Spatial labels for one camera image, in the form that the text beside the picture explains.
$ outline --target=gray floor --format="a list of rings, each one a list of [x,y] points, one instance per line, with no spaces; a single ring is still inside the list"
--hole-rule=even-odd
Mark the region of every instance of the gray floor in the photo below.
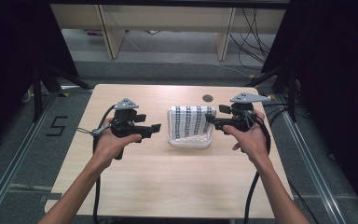
[[[226,60],[219,62],[212,34],[159,32],[151,35],[145,31],[129,31],[126,33],[118,57],[110,60],[101,36],[86,35],[82,30],[63,30],[62,33],[76,62],[76,67],[81,71],[80,76],[90,84],[98,84],[101,80],[103,83],[132,83],[136,77],[144,75],[144,80],[142,82],[138,80],[138,82],[185,85],[191,83],[190,78],[197,78],[197,74],[189,75],[187,72],[194,73],[194,71],[200,71],[197,69],[201,69],[200,74],[205,74],[205,71],[210,74],[207,78],[197,79],[197,84],[242,86],[250,80],[250,75],[259,75],[258,70],[241,66],[239,50],[233,41],[230,41]],[[234,37],[241,40],[239,35],[234,35]],[[274,35],[261,35],[260,37],[267,45],[271,45]],[[249,50],[262,57],[259,51],[252,48]],[[243,54],[241,62],[247,66],[262,65]],[[182,76],[182,79],[173,79],[179,76]],[[223,78],[225,83],[218,83],[219,78],[220,80]],[[273,80],[274,78],[260,84],[259,92],[273,94],[270,90]],[[61,82],[62,85],[71,85],[65,80]],[[32,148],[0,204],[0,223],[34,223],[43,216],[44,197],[48,195],[61,168],[70,139],[75,134],[89,98],[89,92],[73,92],[68,97],[55,99]],[[68,100],[71,101],[71,105],[75,106],[68,107]],[[277,108],[279,108],[277,105],[266,106],[266,113]],[[298,106],[296,112],[297,125],[306,139],[327,186],[337,200],[346,222],[358,223],[358,199],[351,185],[337,164],[326,157],[329,152],[328,148],[306,108]],[[16,113],[17,115],[8,124],[6,131],[2,133],[5,141],[2,141],[0,146],[0,178],[31,126],[33,102],[25,104]],[[47,133],[56,132],[50,129],[50,125],[57,116],[62,115],[68,117],[61,121],[62,125],[67,127],[65,132],[59,137],[46,137]],[[296,186],[320,223],[334,223],[326,212],[321,196],[310,178],[309,170],[282,116],[274,121],[271,129],[289,180]],[[295,201],[313,223],[310,213],[296,195]],[[91,223],[91,219],[78,216],[75,223]],[[251,223],[274,223],[274,221],[253,219]]]

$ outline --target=hand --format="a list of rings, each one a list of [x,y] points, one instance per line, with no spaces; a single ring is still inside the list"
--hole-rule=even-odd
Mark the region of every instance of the hand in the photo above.
[[[264,114],[258,110],[255,110],[255,113],[261,120],[264,120]],[[226,133],[233,135],[238,141],[232,149],[237,150],[238,148],[241,148],[241,150],[248,155],[249,160],[255,165],[269,157],[267,153],[266,137],[257,123],[255,123],[246,133],[239,131],[231,125],[223,126],[223,130]]]
[[[105,123],[111,122],[112,119],[106,119]],[[142,139],[140,134],[132,134],[126,137],[116,137],[110,129],[106,129],[98,140],[92,161],[102,168],[106,169],[112,163],[112,160],[120,154],[121,150],[129,143],[134,143]]]

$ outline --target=finger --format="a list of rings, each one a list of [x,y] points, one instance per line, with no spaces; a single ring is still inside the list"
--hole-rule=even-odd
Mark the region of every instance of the finger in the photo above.
[[[232,147],[233,150],[237,150],[238,148],[240,148],[240,143],[237,143],[234,145],[234,147]]]
[[[141,139],[142,139],[142,136],[140,134],[131,134],[126,137],[120,138],[120,143],[122,144],[123,147],[125,147],[126,145],[128,145],[130,143],[137,142]]]
[[[264,120],[264,118],[266,117],[263,113],[261,113],[260,111],[258,111],[256,109],[255,109],[255,114],[262,120]]]
[[[240,130],[236,129],[234,126],[224,125],[223,131],[234,136],[238,142],[243,142],[243,143],[247,144],[250,141],[248,139],[248,137],[246,136],[246,133],[241,132]]]
[[[234,126],[231,126],[231,125],[224,125],[223,126],[223,131],[233,135],[234,137],[236,135],[240,134],[240,131],[238,129],[236,129]]]
[[[113,119],[113,118],[105,119],[105,121],[104,121],[103,123],[104,123],[104,124],[105,124],[105,123],[110,123],[110,122],[112,122],[112,119]]]

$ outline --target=table top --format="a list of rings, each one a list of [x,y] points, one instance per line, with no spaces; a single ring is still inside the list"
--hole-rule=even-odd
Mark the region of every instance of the table top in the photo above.
[[[143,124],[161,123],[140,144],[125,148],[121,161],[113,161],[102,174],[98,214],[116,217],[210,217],[242,218],[246,197],[255,175],[247,156],[231,148],[231,135],[213,130],[208,148],[172,147],[167,141],[167,111],[173,105],[231,105],[229,99],[241,92],[257,94],[254,88],[159,85],[97,85],[79,123],[95,129],[105,111],[128,97],[139,105],[138,114],[146,114]],[[202,100],[205,94],[213,101]],[[261,103],[255,108],[264,113]],[[217,112],[218,118],[230,118]],[[92,137],[77,132],[68,150],[52,193],[65,193],[92,155]],[[286,190],[290,188],[273,136],[270,158]],[[92,215],[95,189],[81,206],[79,215]],[[56,200],[48,200],[46,211]],[[250,218],[273,218],[267,195],[259,181],[251,203]]]

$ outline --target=handheld controller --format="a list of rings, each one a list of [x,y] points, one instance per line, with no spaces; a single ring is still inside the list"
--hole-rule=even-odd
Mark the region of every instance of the handheld controller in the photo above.
[[[107,128],[110,128],[112,134],[114,134],[116,137],[126,137],[131,134],[138,133],[142,136],[142,139],[144,139],[150,138],[152,133],[158,133],[161,124],[154,124],[150,127],[135,126],[135,123],[144,122],[146,120],[145,114],[137,115],[137,111],[134,110],[134,108],[138,107],[139,106],[136,103],[128,98],[124,98],[122,101],[118,102],[117,105],[113,107],[113,109],[116,111],[112,121],[98,130],[96,132],[96,137],[99,138],[101,132]],[[121,160],[123,157],[123,152],[124,148],[121,149],[120,154],[115,159],[118,161]]]
[[[216,130],[222,130],[224,125],[231,125],[242,132],[247,132],[255,123],[257,115],[252,103],[270,101],[268,97],[242,92],[231,98],[231,106],[220,105],[219,111],[232,114],[231,119],[219,119],[214,115],[205,114],[206,121],[214,124]]]

